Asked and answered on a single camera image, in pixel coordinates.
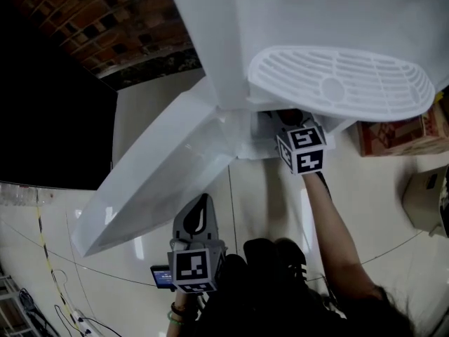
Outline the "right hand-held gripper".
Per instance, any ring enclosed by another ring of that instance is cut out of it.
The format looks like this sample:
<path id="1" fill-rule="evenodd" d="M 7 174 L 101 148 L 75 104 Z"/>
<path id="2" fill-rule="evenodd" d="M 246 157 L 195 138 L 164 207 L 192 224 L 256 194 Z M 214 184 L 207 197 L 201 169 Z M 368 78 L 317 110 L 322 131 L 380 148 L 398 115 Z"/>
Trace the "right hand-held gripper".
<path id="1" fill-rule="evenodd" d="M 293 175 L 323 169 L 326 139 L 312 115 L 276 115 L 275 131 L 279 156 Z"/>

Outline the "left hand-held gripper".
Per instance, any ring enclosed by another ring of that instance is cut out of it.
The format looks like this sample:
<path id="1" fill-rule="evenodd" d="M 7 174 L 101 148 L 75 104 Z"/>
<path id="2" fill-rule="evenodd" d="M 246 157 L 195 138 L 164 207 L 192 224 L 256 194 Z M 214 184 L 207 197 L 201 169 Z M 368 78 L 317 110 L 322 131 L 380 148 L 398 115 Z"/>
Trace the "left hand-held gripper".
<path id="1" fill-rule="evenodd" d="M 213 199 L 200 194 L 176 215 L 173 222 L 175 239 L 196 237 L 217 239 L 218 227 Z M 217 291 L 227 248 L 222 241 L 184 242 L 172 240 L 168 262 L 173 285 L 183 293 L 210 293 Z"/>

